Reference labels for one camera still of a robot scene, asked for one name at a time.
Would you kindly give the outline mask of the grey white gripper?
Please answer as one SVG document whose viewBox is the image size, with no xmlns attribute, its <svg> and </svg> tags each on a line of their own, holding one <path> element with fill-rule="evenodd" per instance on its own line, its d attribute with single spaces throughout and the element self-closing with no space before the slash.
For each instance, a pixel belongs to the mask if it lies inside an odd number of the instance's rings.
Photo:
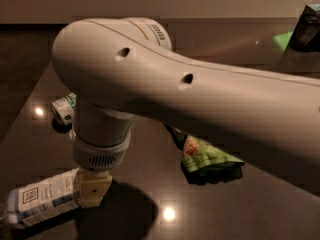
<svg viewBox="0 0 320 240">
<path fill-rule="evenodd" d="M 98 207 L 101 204 L 112 183 L 112 176 L 107 170 L 121 164 L 130 140 L 131 132 L 128 132 L 120 144 L 99 147 L 82 140 L 74 130 L 70 132 L 72 159 L 83 168 L 78 170 L 76 180 L 82 208 Z"/>
</svg>

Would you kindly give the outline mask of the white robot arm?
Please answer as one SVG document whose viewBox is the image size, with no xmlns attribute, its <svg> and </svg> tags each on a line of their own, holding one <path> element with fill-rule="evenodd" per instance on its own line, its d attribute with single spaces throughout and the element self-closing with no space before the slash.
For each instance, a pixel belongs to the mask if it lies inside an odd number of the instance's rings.
<svg viewBox="0 0 320 240">
<path fill-rule="evenodd" d="M 83 206 L 128 148 L 135 116 L 201 138 L 313 195 L 320 191 L 320 81 L 176 54 L 147 18 L 84 19 L 57 35 L 52 63 L 76 95 L 71 140 Z"/>
</svg>

